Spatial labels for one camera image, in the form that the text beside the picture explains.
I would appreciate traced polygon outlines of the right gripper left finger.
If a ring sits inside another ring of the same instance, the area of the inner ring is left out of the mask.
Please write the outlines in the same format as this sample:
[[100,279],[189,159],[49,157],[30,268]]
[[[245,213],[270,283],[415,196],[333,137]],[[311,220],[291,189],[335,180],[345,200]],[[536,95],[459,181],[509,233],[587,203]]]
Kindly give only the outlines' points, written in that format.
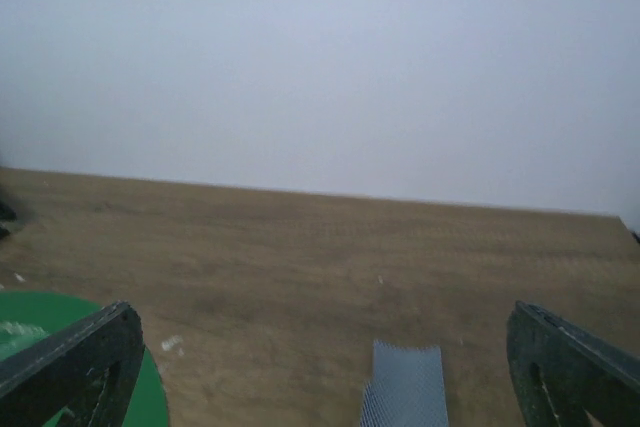
[[127,302],[76,321],[1,362],[1,424],[121,426],[144,352]]

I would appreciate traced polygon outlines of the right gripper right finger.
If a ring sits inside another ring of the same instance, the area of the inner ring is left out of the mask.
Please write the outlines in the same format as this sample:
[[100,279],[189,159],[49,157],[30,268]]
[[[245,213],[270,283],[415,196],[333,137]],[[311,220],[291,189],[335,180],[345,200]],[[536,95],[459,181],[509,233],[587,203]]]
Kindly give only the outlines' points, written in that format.
[[509,373],[527,426],[639,424],[639,358],[534,304],[507,322]]

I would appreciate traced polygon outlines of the blue playing card deck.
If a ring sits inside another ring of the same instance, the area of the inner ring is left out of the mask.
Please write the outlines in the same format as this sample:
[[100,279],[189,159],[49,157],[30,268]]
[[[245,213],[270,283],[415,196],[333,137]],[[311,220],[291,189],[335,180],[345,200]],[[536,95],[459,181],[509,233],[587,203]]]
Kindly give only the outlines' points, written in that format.
[[376,340],[359,424],[447,427],[441,349],[399,347]]

